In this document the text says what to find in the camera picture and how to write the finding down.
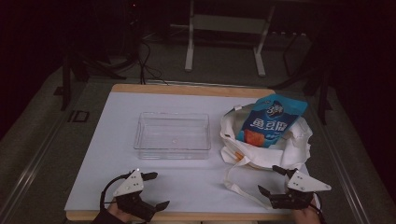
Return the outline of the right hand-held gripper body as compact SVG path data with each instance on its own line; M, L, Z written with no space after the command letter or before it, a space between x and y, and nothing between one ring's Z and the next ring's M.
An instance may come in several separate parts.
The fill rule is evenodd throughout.
M270 200L275 209L305 209L311 204L314 193L319 191L331 190L332 187L310 175L295 170L292 178L287 178L286 192L278 194L279 197Z

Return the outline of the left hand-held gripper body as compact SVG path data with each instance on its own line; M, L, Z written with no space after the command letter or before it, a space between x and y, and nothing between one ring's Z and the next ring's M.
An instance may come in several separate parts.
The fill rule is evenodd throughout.
M127 175L126 180L114 191L113 197L120 210L149 222L156 209L140 197L145 182L141 174L139 170L135 170Z

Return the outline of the white cloth tote bag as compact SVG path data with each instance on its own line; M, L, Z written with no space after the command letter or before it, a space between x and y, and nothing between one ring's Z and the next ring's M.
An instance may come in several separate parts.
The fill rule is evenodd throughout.
M273 170L272 166L277 165L284 169L299 170L310 158L308 140L313 134L305 119L298 118L286 131L284 139L278 140L274 146L269 148L255 147L239 141L235 137L236 130L243 124L252 107L253 105L246 105L233 108L221 119L220 137L224 147L220 153L223 160L232 164L233 168L248 165L257 169ZM239 161L234 155L235 152L241 153L244 158ZM262 203L255 196L244 192L232 182L230 175L231 169L228 169L223 180L227 189L258 203L266 209L274 208L271 203Z

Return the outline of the clear plastic container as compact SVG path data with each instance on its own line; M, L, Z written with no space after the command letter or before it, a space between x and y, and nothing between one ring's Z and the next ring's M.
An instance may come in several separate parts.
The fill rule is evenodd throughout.
M142 160L206 160L211 148L207 114L144 112L134 149Z

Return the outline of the blue snack packet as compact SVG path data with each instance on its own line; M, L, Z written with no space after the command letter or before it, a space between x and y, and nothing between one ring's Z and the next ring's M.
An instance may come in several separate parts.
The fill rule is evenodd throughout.
M255 147L274 145L305 112L307 102L271 94L257 100L236 139Z

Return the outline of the person's left hand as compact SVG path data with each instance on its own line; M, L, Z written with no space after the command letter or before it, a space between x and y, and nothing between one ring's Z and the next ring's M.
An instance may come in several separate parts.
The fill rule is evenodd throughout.
M127 223L133 219L133 216L131 214L120 210L116 203L111 203L107 208L107 212L124 223Z

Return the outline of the person's right hand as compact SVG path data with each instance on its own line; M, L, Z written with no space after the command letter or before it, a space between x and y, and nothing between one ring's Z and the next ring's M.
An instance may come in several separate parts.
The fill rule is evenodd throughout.
M318 212L311 206L302 210L292 210L296 224L320 224Z

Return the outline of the white table mat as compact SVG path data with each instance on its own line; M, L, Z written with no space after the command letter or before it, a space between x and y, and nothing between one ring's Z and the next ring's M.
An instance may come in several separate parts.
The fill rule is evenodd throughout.
M198 96L112 92L92 137L65 210L73 220L99 208L100 194L111 179L133 169L155 172L157 178L145 183L142 198L148 203L167 201L159 214L180 218L189 213L213 217L242 214L273 214L269 202L258 188L281 192L285 177L268 168L236 165L223 159L220 120L237 105L249 104L244 97ZM142 113L171 115L206 114L210 145L205 159L141 159L134 146Z

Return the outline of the floor socket plate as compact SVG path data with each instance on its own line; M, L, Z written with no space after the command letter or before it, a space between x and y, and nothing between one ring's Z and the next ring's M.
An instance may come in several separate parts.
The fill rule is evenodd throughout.
M86 122L90 116L89 111L73 110L68 118L68 122Z

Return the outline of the black tripod stand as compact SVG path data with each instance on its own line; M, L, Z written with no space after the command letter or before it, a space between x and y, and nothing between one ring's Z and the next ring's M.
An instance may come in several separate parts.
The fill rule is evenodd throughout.
M61 110L65 111L71 101L71 72L76 74L77 63L92 66L103 72L108 77L114 79L124 79L124 77L117 75L112 72L108 67L101 65L99 62L90 58L87 54L75 49L67 49L63 56L63 66L62 66L62 86L55 90L55 95L62 96L62 106Z
M269 88L282 90L305 79L303 93L305 96L314 96L318 91L318 118L323 125L326 125L326 111L331 109L327 96L332 64L329 60L330 55L321 40L321 34L309 36L308 38L310 40L310 47L301 63L291 71L288 79L270 85Z

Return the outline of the white metal stand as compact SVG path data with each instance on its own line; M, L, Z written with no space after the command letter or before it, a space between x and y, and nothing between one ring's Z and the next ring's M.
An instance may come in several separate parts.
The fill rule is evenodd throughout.
M238 17L196 14L194 0L190 0L189 39L184 69L190 72L193 67L194 31L220 31L231 33L255 34L260 36L259 43L253 48L253 55L259 77L265 77L266 72L262 59L262 48L269 33L269 27L275 13L275 6L270 6L265 19L250 19Z

